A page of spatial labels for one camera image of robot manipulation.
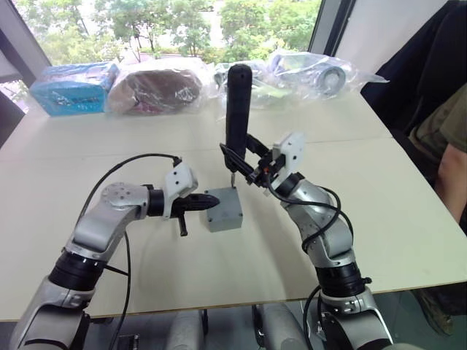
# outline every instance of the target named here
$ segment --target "plastic-wrapped item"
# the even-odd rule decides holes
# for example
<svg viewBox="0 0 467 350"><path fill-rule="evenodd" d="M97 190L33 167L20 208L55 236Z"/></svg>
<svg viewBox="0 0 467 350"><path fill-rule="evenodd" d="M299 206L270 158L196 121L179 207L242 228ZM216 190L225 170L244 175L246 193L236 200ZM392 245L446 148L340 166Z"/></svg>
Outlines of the plastic-wrapped item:
<svg viewBox="0 0 467 350"><path fill-rule="evenodd" d="M106 110L163 114L198 108L215 90L212 75L199 58L163 58L125 66L109 92Z"/></svg>
<svg viewBox="0 0 467 350"><path fill-rule="evenodd" d="M351 63L335 57L277 50L270 54L267 63L256 60L216 65L215 80L224 110L227 104L227 73L232 65L238 63L247 64L252 69L253 109L333 98L342 91L358 89L367 82L387 82L383 77L359 71Z"/></svg>
<svg viewBox="0 0 467 350"><path fill-rule="evenodd" d="M251 68L251 72L253 74L253 78L263 80L265 76L268 74L266 63L262 60L251 60L251 61L238 61L233 63L219 63L214 67L215 75L214 80L218 87L225 83L227 80L227 73L228 70L234 64L246 64Z"/></svg>
<svg viewBox="0 0 467 350"><path fill-rule="evenodd" d="M29 91L51 116L103 112L117 73L112 62L51 66Z"/></svg>
<svg viewBox="0 0 467 350"><path fill-rule="evenodd" d="M290 88L302 99L332 98L367 82L387 82L359 71L350 62L310 52L277 50L269 56L268 72L279 88Z"/></svg>
<svg viewBox="0 0 467 350"><path fill-rule="evenodd" d="M279 106L292 91L271 84L266 62L262 60L219 63L215 67L215 81L220 91L220 100L225 110L227 105L227 73L235 64L246 64L252 70L251 107L262 109Z"/></svg>

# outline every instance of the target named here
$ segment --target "blue box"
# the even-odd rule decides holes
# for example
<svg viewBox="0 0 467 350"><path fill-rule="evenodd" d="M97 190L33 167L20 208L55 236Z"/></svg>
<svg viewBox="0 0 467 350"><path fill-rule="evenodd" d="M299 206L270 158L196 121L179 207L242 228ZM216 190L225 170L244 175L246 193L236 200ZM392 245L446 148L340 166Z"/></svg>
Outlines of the blue box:
<svg viewBox="0 0 467 350"><path fill-rule="evenodd" d="M112 62L51 66L29 91L51 116L99 113L117 74Z"/></svg>

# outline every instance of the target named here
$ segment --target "wall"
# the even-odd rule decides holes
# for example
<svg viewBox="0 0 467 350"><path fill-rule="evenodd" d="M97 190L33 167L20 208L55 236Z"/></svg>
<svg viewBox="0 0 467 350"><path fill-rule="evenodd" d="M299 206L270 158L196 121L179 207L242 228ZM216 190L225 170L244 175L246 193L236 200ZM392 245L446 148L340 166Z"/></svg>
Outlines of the wall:
<svg viewBox="0 0 467 350"><path fill-rule="evenodd" d="M336 56L375 73L447 0L357 0Z"/></svg>

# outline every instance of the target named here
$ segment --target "person's arm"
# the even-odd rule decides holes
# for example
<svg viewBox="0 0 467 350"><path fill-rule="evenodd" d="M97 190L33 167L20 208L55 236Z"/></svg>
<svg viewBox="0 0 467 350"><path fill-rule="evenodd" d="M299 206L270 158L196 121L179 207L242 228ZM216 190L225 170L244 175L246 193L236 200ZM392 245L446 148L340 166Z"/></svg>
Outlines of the person's arm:
<svg viewBox="0 0 467 350"><path fill-rule="evenodd" d="M435 191L459 222L467 204L467 153L447 145L439 165Z"/></svg>

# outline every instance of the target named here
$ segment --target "wire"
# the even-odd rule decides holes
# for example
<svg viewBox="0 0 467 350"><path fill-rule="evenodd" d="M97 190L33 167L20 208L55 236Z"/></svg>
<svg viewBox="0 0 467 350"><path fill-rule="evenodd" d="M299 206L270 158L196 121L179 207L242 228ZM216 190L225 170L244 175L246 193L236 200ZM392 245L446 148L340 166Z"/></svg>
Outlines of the wire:
<svg viewBox="0 0 467 350"><path fill-rule="evenodd" d="M80 212L80 215L78 216L78 219L76 221L76 224L78 224L78 222L82 219L82 217L85 215L86 213L86 210L88 210L88 207L89 207L89 203L91 202L91 200L93 199L93 196L96 194L96 191L97 189L99 188L99 186L101 186L102 182L104 182L107 177L109 177L111 174L113 174L114 172L116 172L116 170L120 169L122 166L124 166L125 164L127 163L130 163L132 162L133 160L136 160L136 159L140 159L140 158L147 158L147 157L160 157L160 158L170 158L174 161L174 166L176 166L177 164L181 163L182 162L182 159L180 157L177 157L176 155L166 155L166 154L163 154L163 153L144 153L144 154L141 154L141 155L135 155L134 157L130 157L130 158L127 158L125 159L124 161L118 163L116 166L113 166L110 170L108 170L108 172L105 173L105 175L103 175L98 181L97 183L94 185L93 189L89 192L89 195L88 197L86 198L86 202L84 203L84 205L82 206L82 209L81 209L81 212ZM123 311L122 311L122 316L120 318L120 321L118 322L118 326L117 328L115 329L114 331L114 334L112 336L112 340L110 342L110 345L109 345L109 350L112 350L114 345L115 345L115 342L117 341L117 337L118 337L118 334L120 333L120 330L122 328L122 325L123 325L123 321L125 320L125 317L126 317L126 311L128 309L128 303L130 301L130 291L131 291L131 254L130 254L130 241L128 239L128 234L125 230L125 243L126 243L126 262L127 262L127 265L128 265L128 271L127 272L124 272L124 271L121 271L119 270L118 268L113 268L112 266L110 265L107 265L106 266L106 269L107 270L110 270L110 271L113 271L113 272L116 272L116 273L120 273L120 274L123 274L126 276L126 296L125 296L125 304L123 306Z"/></svg>
<svg viewBox="0 0 467 350"><path fill-rule="evenodd" d="M313 289L313 292L309 295L308 299L306 299L305 302L305 307L304 307L304 315L302 319L302 325L304 329L304 336L305 336L305 343L306 346L308 346L309 350L313 350L312 342L309 339L309 334L306 331L306 327L308 325L308 309L309 309L309 304L312 302L313 297L318 293L321 289L321 286L317 286L316 288Z"/></svg>
<svg viewBox="0 0 467 350"><path fill-rule="evenodd" d="M181 161L180 157L177 157L176 155L166 155L166 154L163 154L163 153L144 153L142 155L135 155L134 157L130 157L128 159L125 159L123 162L118 163L116 166L114 166L108 172L106 172L105 175L103 175L100 178L100 180L97 181L97 183L94 185L93 189L89 192L89 195L86 198L85 204L82 206L80 215L78 216L78 220L76 221L76 223L78 223L81 220L81 218L84 216L86 210L88 209L90 200L92 199L92 197L96 193L99 186L101 186L102 182L104 182L107 177L109 177L111 174L116 172L118 169L120 169L126 163L130 163L133 160L140 159L140 158L146 158L146 157L170 158L170 159L172 159L174 161L174 165L176 165L177 163L179 163Z"/></svg>
<svg viewBox="0 0 467 350"><path fill-rule="evenodd" d="M328 228L330 228L334 223L337 221L339 218L339 215L342 216L347 223L347 226L349 228L350 234L352 235L352 240L353 240L353 226L352 223L349 220L349 217L341 210L341 200L339 196L333 191L330 190L326 187L320 187L327 193L331 194L334 197L334 200L336 202L336 206L332 206L331 204L327 203L321 203L321 202L311 202L311 201L301 201L299 199L289 199L286 197L281 196L279 193L276 192L276 190L272 187L271 184L271 173L268 173L266 176L266 183L268 185L268 190L269 192L272 193L272 195L279 199L282 202L289 203L289 204L297 204L297 205L302 205L302 206L319 206L323 208L328 208L331 210L334 210L334 215L332 216L331 220L324 225L323 227L320 227L318 231L308 237L306 237L302 243L301 243L301 248L303 251L306 253L306 250L308 248L308 244L311 240L315 239L316 237L321 236ZM310 331L309 331L309 325L308 325L308 309L309 309L309 304L312 302L313 297L316 295L321 290L321 286L317 286L315 289L313 289L312 293L309 295L308 299L306 299L305 307L303 308L303 330L304 330L304 337L305 337L305 342L306 345L308 346L309 350L313 350L312 342L310 341ZM317 316L320 321L321 327L323 327L323 317L321 315L321 294L318 297L317 300Z"/></svg>
<svg viewBox="0 0 467 350"><path fill-rule="evenodd" d="M352 235L352 240L353 240L353 227L352 227L352 223L350 222L349 220L349 217L341 210L341 200L339 199L338 195L332 191L332 190L329 190L328 188L326 187L320 187L322 188L324 191L330 193L335 201L336 201L336 206L333 206L331 204L327 204L327 203L321 203L321 202L311 202L311 201L301 201L299 199L289 199L289 198L286 198L286 197L283 197L281 196L279 193L276 192L276 190L272 187L272 184L271 184L271 173L268 173L267 176L266 176L266 183L267 183L267 186L268 186L268 190L269 192L272 193L272 195L279 199L280 201L282 202L285 202L285 203L289 203L289 204L298 204L298 205L302 205L302 206L319 206L319 207L323 207L323 208L328 208L328 209L332 209L334 210L334 215L332 216L331 220L329 220L329 222L324 225L323 227L321 227L316 233L313 233L312 235L306 237L302 242L301 242L301 248L302 250L306 253L306 249L308 248L308 244L310 241L316 239L316 237L318 236L321 236L328 228L330 228L332 225L334 225L334 223L337 221L337 219L339 218L339 215L341 215L344 220L346 221L347 223L347 226L349 227L349 231L350 231L350 234Z"/></svg>
<svg viewBox="0 0 467 350"><path fill-rule="evenodd" d="M301 302L301 300L300 300L300 308L301 308L301 314L303 315L304 314L304 304ZM308 328L308 336L310 336L310 334L312 332L312 328L309 326L308 322L306 322L306 327Z"/></svg>
<svg viewBox="0 0 467 350"><path fill-rule="evenodd" d="M131 257L130 257L130 240L128 239L128 234L125 231L125 243L126 243L126 261L128 265L128 275L126 276L126 296L125 296L125 305L123 306L122 316L118 322L118 326L114 331L112 340L109 344L109 350L114 348L115 342L117 341L118 334L122 329L123 321L125 320L126 310L128 309L128 303L130 301L130 289L131 289Z"/></svg>
<svg viewBox="0 0 467 350"><path fill-rule="evenodd" d="M320 321L321 328L324 328L323 315L321 314L321 303L322 303L322 301L323 301L323 299L321 298L321 292L320 292L320 295L318 295L318 302L317 302L317 305L316 305L316 311L317 311L317 314L318 314L318 321Z"/></svg>

